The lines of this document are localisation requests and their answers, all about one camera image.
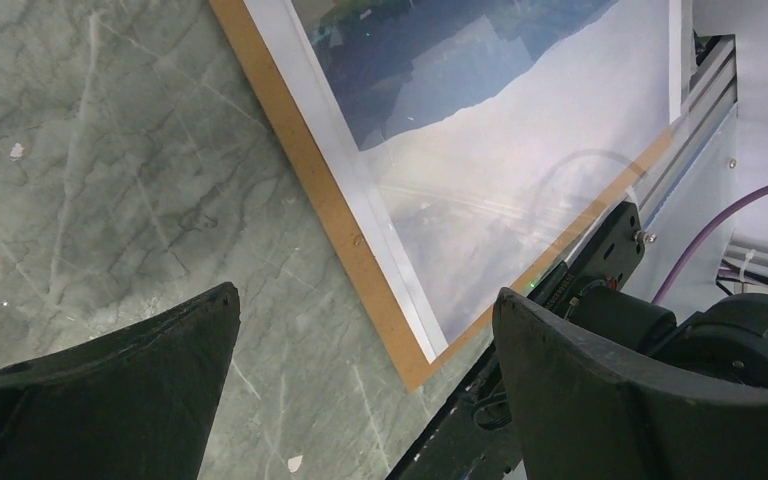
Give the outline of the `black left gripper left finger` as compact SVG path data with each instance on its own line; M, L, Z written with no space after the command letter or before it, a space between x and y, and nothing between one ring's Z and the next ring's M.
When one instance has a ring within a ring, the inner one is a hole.
M194 479L240 321L225 282L0 369L0 479Z

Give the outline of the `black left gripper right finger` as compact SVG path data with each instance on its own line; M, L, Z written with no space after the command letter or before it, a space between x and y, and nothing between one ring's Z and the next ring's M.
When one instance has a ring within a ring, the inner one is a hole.
M768 479L768 389L683 370L504 288L493 334L530 479Z

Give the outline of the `landscape photo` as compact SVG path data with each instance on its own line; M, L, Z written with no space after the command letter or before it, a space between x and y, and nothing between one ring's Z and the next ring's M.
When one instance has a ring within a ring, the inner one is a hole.
M404 385L670 145L681 1L215 1Z

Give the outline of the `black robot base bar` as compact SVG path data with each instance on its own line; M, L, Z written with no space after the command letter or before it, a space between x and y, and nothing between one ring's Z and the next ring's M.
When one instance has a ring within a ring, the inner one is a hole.
M590 281L623 286L642 259L637 206L622 201L557 262L527 298L559 316ZM443 407L387 475L389 479L502 479L521 462L494 344L479 357Z

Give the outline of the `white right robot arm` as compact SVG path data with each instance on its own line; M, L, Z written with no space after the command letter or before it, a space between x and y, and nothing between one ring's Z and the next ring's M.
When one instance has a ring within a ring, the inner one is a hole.
M728 296L684 322L606 286L573 300L571 323L662 363L768 389L768 294Z

